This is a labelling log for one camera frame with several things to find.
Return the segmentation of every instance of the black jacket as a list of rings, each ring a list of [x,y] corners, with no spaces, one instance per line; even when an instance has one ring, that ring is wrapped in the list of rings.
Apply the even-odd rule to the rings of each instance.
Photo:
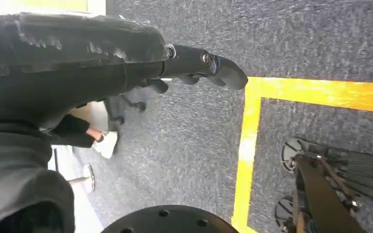
[[[0,123],[0,232],[74,232],[73,192],[47,169],[51,155],[37,129]]]

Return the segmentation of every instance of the wheel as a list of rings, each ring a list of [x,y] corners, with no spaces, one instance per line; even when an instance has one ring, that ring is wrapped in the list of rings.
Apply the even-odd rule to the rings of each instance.
[[[297,154],[304,154],[302,144],[299,139],[291,138],[282,146],[281,165],[287,172],[294,173],[294,158]]]
[[[144,103],[144,102],[137,102],[135,104],[135,107],[138,109],[139,112],[145,112],[145,110],[147,109],[147,105]]]
[[[275,221],[282,233],[287,233],[286,223],[292,222],[292,197],[284,197],[280,199],[275,206],[274,211]]]
[[[182,205],[138,210],[106,227],[102,233],[238,233],[228,222],[207,212]]]
[[[123,125],[125,123],[125,118],[123,118],[123,116],[118,116],[113,118],[112,121],[117,122],[119,125]]]
[[[82,169],[82,175],[84,177],[87,177],[88,179],[86,179],[84,182],[83,182],[83,185],[85,187],[85,190],[88,192],[88,193],[91,193],[93,191],[95,191],[95,175],[94,175],[94,171],[92,170],[92,167],[91,165],[89,164],[86,164],[84,166],[84,168]]]

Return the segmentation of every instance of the gray carpet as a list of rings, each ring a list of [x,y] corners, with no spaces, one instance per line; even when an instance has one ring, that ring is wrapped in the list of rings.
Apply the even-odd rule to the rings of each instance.
[[[150,20],[167,42],[206,48],[248,75],[373,82],[373,0],[109,0],[107,13]],[[130,98],[148,110],[127,110],[114,158],[79,150],[97,175],[90,198],[103,224],[169,203],[229,220],[243,92],[173,81],[163,95]],[[273,207],[293,187],[278,152],[295,135],[373,153],[373,113],[263,100],[249,217],[260,233],[278,231]],[[373,233],[373,203],[357,218]]]

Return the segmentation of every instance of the black pants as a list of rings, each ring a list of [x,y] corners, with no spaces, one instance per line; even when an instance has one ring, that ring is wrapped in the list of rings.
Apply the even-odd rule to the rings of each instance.
[[[68,114],[49,132],[49,136],[53,145],[90,148],[95,139],[86,134],[88,129],[89,122]]]

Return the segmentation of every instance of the yellow floor marking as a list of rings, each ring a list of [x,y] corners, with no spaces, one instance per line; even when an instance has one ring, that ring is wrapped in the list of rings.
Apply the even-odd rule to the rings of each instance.
[[[240,233],[256,233],[248,227],[248,215],[262,97],[373,111],[373,83],[249,77],[231,218]]]
[[[373,83],[259,78],[261,96],[373,111]]]
[[[57,8],[79,12],[87,11],[86,0],[12,0],[12,3],[29,7]]]

